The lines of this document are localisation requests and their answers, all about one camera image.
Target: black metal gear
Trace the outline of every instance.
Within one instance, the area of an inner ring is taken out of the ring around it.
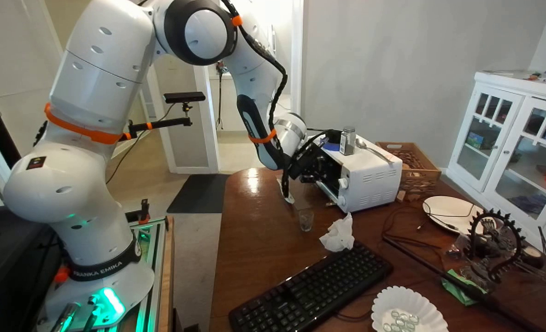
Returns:
[[[514,235],[516,248],[515,248],[515,252],[509,259],[501,263],[498,263],[498,265],[495,265],[494,267],[492,267],[492,269],[490,269],[487,272],[488,279],[496,282],[497,284],[501,282],[500,276],[502,275],[502,273],[508,271],[511,265],[519,261],[519,258],[521,257],[521,253],[522,253],[522,241],[525,239],[524,236],[520,235],[521,229],[515,227],[515,221],[510,220],[510,216],[511,216],[510,213],[502,215],[502,213],[500,213],[500,210],[498,210],[497,212],[494,212],[493,208],[488,212],[477,213],[477,215],[473,217],[473,221],[470,223],[471,229],[468,229],[468,231],[470,232],[469,247],[464,249],[464,254],[467,256],[467,258],[469,259],[475,258],[476,245],[477,245],[476,241],[477,241],[477,238],[479,237],[479,235],[476,234],[477,225],[482,223],[482,221],[486,218],[492,218],[494,220],[502,221],[503,223],[502,227],[507,227],[507,229],[511,231],[511,234]]]

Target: black strap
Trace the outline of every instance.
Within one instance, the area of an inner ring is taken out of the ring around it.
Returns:
[[[104,263],[97,265],[78,265],[75,262],[72,262],[72,259],[69,259],[68,266],[70,267],[70,278],[75,281],[92,281],[105,278],[117,273],[129,263],[140,262],[141,258],[142,250],[140,250],[140,245],[136,241],[135,236],[132,236],[131,243],[125,251]]]

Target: keyboard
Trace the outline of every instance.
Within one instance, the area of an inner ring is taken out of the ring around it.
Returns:
[[[310,331],[386,278],[393,266],[362,243],[329,254],[230,311],[235,332]]]

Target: green light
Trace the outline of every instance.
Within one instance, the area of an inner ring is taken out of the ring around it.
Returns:
[[[115,295],[115,292],[113,292],[111,288],[105,287],[103,288],[103,294],[105,295],[109,303],[111,303],[111,305],[113,306],[113,309],[115,310],[115,313],[117,313],[117,316],[121,316],[121,314],[125,312],[125,307],[123,306],[119,298]]]

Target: white plate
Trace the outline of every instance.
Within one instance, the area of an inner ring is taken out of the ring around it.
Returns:
[[[414,326],[415,332],[448,332],[447,322],[437,307],[426,297],[409,288],[394,286],[382,290],[373,301],[371,307],[374,330],[384,331],[384,324],[391,325],[395,319],[391,316],[393,310],[408,317],[414,315],[419,322]]]
[[[437,225],[447,231],[469,235],[468,229],[471,229],[470,222],[477,213],[483,213],[484,210],[471,202],[460,200],[450,196],[433,196],[427,198],[422,208]],[[477,225],[476,233],[482,234],[483,227]]]

